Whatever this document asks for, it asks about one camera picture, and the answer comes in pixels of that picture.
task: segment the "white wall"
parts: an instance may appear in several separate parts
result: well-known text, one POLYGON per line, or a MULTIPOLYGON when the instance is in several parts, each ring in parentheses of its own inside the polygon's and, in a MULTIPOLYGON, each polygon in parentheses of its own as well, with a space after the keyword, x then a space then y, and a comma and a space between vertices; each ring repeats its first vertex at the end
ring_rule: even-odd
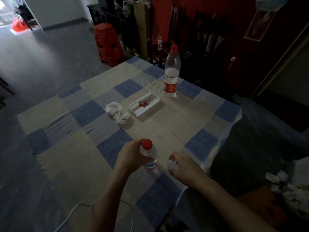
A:
POLYGON ((267 89, 309 106, 309 41, 267 89))
POLYGON ((89 13, 89 9, 87 8, 87 5, 89 4, 97 4, 98 0, 80 0, 82 9, 84 11, 84 18, 91 20, 91 15, 89 13))
POLYGON ((81 0, 25 0, 25 2, 42 28, 85 17, 81 0))

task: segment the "red label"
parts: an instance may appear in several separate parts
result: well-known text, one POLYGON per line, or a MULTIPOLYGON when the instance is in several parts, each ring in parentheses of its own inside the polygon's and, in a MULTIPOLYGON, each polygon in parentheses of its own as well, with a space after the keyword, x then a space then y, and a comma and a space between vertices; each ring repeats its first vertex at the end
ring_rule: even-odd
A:
POLYGON ((171 85, 164 82, 164 91, 166 93, 175 93, 177 90, 177 84, 178 83, 171 85))

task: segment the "hanging cord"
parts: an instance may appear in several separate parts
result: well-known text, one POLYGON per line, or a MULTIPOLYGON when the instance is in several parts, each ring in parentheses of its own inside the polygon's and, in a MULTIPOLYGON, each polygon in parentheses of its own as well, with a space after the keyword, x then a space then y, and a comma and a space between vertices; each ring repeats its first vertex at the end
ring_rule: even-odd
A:
MULTIPOLYGON (((132 211, 132 223, 131 223, 131 229, 130 229, 130 232, 132 232, 132 229, 133 229, 133 221, 134 221, 134 213, 133 213, 133 208, 130 204, 128 204, 126 201, 123 201, 123 200, 120 200, 121 202, 125 203, 126 205, 128 205, 132 211)), ((70 214, 68 215, 68 217, 64 220, 64 222, 62 222, 62 224, 54 231, 54 232, 58 232, 63 226, 64 224, 68 221, 68 219, 70 219, 70 217, 72 216, 73 212, 75 211, 75 209, 78 207, 78 206, 83 206, 83 207, 93 207, 95 205, 95 202, 93 204, 85 204, 85 203, 79 203, 77 204, 73 209, 72 211, 70 212, 70 214)))

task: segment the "stool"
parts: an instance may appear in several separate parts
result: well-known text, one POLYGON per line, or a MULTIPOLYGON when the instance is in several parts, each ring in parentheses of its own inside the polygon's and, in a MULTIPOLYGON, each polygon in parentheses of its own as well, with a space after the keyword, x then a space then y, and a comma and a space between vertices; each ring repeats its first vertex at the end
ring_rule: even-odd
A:
POLYGON ((105 61, 109 66, 114 67, 125 60, 119 38, 111 24, 95 25, 94 35, 101 62, 105 61))

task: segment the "red plastic bag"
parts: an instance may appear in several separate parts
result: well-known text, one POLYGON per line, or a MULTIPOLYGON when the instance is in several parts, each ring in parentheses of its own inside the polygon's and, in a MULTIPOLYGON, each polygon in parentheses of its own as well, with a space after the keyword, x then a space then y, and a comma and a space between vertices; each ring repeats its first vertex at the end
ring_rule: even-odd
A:
POLYGON ((13 19, 13 22, 12 22, 12 28, 16 32, 21 32, 21 31, 27 30, 28 26, 21 19, 15 18, 13 19))

